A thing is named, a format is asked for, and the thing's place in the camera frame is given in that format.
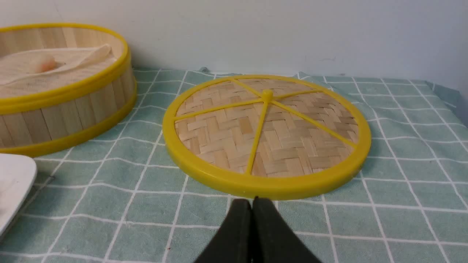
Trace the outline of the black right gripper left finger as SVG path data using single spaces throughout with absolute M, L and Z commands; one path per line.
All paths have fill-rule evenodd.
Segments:
M 196 258 L 196 263 L 250 263 L 251 206 L 234 199 L 220 228 Z

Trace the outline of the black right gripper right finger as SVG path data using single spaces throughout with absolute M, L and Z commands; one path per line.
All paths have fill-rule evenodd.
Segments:
M 255 197 L 252 203 L 253 263 L 320 263 L 291 230 L 274 203 Z

